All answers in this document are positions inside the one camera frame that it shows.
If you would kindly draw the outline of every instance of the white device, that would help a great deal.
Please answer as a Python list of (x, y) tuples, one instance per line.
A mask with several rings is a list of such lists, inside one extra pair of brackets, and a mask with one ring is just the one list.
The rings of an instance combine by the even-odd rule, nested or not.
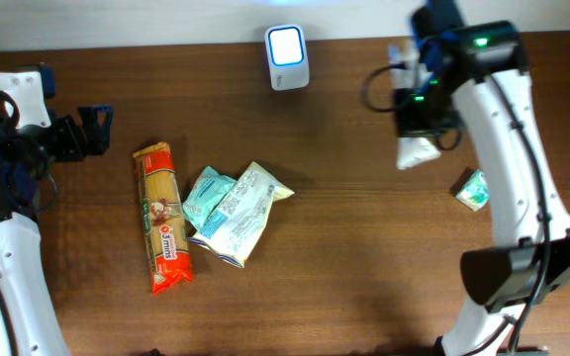
[(279, 25), (267, 29), (265, 49), (272, 89), (289, 90), (309, 84), (305, 34), (300, 26)]
[[(17, 129), (26, 125), (49, 128), (48, 109), (44, 103), (44, 88), (41, 75), (37, 71), (22, 73), (0, 73), (0, 90), (5, 91), (17, 104), (19, 124)], [(12, 115), (12, 105), (5, 104), (6, 112)]]

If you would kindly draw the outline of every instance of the white package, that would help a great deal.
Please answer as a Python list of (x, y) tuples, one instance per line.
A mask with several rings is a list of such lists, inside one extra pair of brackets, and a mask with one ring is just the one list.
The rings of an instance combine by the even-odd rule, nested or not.
[(441, 156), (425, 137), (400, 137), (397, 150), (397, 169), (404, 170)]
[(243, 268), (265, 229), (272, 203), (293, 194), (263, 167), (252, 162), (204, 226), (189, 240)]

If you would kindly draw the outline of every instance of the green led light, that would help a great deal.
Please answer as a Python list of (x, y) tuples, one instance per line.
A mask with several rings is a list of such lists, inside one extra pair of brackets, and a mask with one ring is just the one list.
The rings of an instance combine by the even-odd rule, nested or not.
[(474, 44), (476, 46), (486, 46), (489, 41), (490, 39), (488, 38), (474, 39)]

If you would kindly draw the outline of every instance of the spaghetti package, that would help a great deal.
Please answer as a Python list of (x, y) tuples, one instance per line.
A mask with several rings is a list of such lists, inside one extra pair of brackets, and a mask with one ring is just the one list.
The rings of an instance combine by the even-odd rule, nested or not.
[(192, 281), (184, 214), (168, 143), (134, 153), (153, 294)]

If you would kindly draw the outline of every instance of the white wall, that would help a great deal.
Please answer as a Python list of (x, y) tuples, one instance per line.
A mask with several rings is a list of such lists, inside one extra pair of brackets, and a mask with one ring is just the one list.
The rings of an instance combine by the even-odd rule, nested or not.
[[(469, 24), (570, 30), (570, 0), (457, 0)], [(0, 50), (260, 42), (297, 23), (308, 40), (402, 36), (425, 0), (0, 0)]]

